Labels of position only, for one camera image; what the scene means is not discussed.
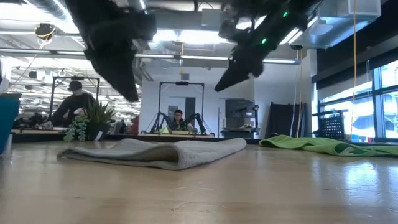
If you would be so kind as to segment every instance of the blue container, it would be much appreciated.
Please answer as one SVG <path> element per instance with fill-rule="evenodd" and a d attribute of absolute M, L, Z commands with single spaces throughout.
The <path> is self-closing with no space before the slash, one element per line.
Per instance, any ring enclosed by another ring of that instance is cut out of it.
<path fill-rule="evenodd" d="M 12 125 L 18 116 L 19 99 L 0 96 L 0 155 L 3 154 Z"/>

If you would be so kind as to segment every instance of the glass window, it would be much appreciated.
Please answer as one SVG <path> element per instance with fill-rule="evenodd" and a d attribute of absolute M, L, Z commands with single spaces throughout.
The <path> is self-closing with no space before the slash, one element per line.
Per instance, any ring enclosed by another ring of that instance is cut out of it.
<path fill-rule="evenodd" d="M 398 138 L 398 91 L 383 95 L 384 133 L 386 138 Z"/>
<path fill-rule="evenodd" d="M 354 113 L 352 113 L 352 100 L 325 106 L 325 111 L 344 109 L 348 110 L 348 112 L 343 113 L 344 130 L 346 134 L 351 134 L 351 115 L 353 115 L 353 134 L 357 134 L 362 138 L 375 137 L 373 122 L 373 100 L 371 97 L 355 100 Z"/>
<path fill-rule="evenodd" d="M 382 88 L 398 85 L 398 60 L 381 67 Z"/>
<path fill-rule="evenodd" d="M 363 83 L 363 84 L 355 87 L 355 94 L 366 93 L 369 91 L 372 91 L 372 81 Z M 330 102 L 330 101 L 337 100 L 340 98 L 346 98 L 346 97 L 352 96 L 353 92 L 354 92 L 354 88 L 352 87 L 348 90 L 342 91 L 341 93 L 337 93 L 333 96 L 326 97 L 323 100 L 323 102 Z"/>

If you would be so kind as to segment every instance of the black metal frame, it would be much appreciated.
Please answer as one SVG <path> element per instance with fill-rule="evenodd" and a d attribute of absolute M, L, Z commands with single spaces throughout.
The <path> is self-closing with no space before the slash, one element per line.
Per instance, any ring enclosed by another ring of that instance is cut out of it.
<path fill-rule="evenodd" d="M 178 85 L 178 82 L 160 82 L 159 83 L 159 99 L 158 99 L 158 107 L 157 107 L 157 112 L 160 113 L 160 99 L 162 97 L 162 85 L 163 84 L 174 84 Z M 205 84 L 204 83 L 188 83 L 188 85 L 200 85 L 202 87 L 202 92 L 201 92 L 201 118 L 203 120 L 203 105 L 205 102 Z"/>
<path fill-rule="evenodd" d="M 398 139 L 386 138 L 385 124 L 384 124 L 384 100 L 383 95 L 398 91 L 398 85 L 382 87 L 381 80 L 381 67 L 375 68 L 370 71 L 372 73 L 372 90 L 364 93 L 359 93 L 355 95 L 355 100 L 360 100 L 363 98 L 372 98 L 373 102 L 373 122 L 375 131 L 375 142 L 398 142 Z M 337 100 L 329 102 L 321 102 L 318 99 L 318 111 L 322 112 L 325 106 L 334 105 L 337 103 L 343 103 L 347 101 L 352 101 L 353 97 L 344 97 Z"/>
<path fill-rule="evenodd" d="M 55 93 L 55 88 L 58 87 L 56 84 L 57 79 L 71 79 L 71 80 L 97 80 L 97 86 L 96 86 L 96 100 L 98 101 L 98 94 L 100 93 L 100 78 L 90 78 L 90 77 L 78 77 L 78 76 L 72 76 L 72 77 L 52 77 L 52 89 L 51 89 L 51 100 L 50 100 L 50 112 L 49 112 L 49 119 L 52 117 L 52 109 L 53 109 L 53 104 L 54 104 L 54 93 Z"/>

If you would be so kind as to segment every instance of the black shirt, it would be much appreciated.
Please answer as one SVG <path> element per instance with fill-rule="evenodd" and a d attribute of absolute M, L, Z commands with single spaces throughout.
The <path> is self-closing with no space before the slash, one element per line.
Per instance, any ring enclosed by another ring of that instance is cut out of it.
<path fill-rule="evenodd" d="M 73 119 L 75 118 L 75 110 L 79 108 L 87 107 L 88 102 L 94 103 L 95 99 L 91 94 L 83 93 L 81 95 L 75 96 L 68 96 L 56 110 L 56 112 L 51 117 L 51 122 L 54 126 L 60 126 L 61 124 L 69 125 L 72 123 Z M 63 120 L 63 115 L 68 112 L 68 119 L 65 123 Z"/>

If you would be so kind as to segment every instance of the robot frame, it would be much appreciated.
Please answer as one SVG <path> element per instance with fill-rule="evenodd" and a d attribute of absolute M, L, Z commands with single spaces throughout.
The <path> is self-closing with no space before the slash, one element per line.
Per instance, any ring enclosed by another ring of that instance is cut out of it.
<path fill-rule="evenodd" d="M 219 36 L 235 42 L 229 66 L 216 91 L 224 90 L 263 72 L 262 61 L 294 28 L 304 31 L 323 0 L 224 0 L 227 18 Z M 193 0 L 195 10 L 198 0 Z M 155 15 L 132 7 L 121 8 L 111 0 L 65 0 L 86 43 L 85 55 L 93 68 L 129 101 L 139 100 L 132 61 L 137 53 L 133 39 L 152 40 L 157 32 Z M 258 17 L 266 18 L 254 28 Z M 236 29 L 242 17 L 251 28 Z"/>

